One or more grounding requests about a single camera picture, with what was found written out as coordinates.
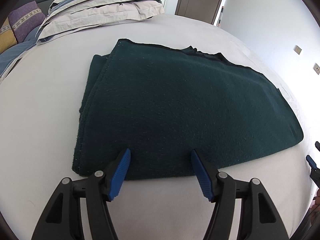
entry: mattress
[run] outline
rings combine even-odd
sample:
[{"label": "mattress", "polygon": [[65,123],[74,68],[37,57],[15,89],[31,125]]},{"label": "mattress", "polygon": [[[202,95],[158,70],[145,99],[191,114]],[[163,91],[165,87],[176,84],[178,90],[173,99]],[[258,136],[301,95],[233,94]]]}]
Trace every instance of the mattress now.
[{"label": "mattress", "polygon": [[[315,138],[282,79],[229,33],[179,16],[103,26],[68,34],[26,52],[0,85],[0,210],[20,240],[29,240],[52,192],[71,170],[79,108],[93,55],[110,53],[119,38],[175,49],[193,46],[221,52],[234,64],[263,73],[296,114],[304,132],[298,145],[276,154],[220,169],[234,179],[257,177],[270,194],[289,235],[310,206],[316,186],[307,154],[320,163]],[[108,204],[119,239],[203,239],[214,205],[202,195],[196,177],[125,181]],[[91,239],[82,201],[84,233]],[[231,236],[236,239],[240,201]]]}]

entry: folded blanket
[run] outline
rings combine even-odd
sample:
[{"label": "folded blanket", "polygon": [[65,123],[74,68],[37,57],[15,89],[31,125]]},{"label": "folded blanket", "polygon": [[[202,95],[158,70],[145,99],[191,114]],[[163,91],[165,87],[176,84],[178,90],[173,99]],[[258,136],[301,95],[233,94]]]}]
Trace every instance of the folded blanket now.
[{"label": "folded blanket", "polygon": [[128,147],[126,179],[190,176],[194,148],[222,168],[302,139],[294,112],[263,74],[221,53],[122,39],[92,60],[72,168],[90,175]]}]

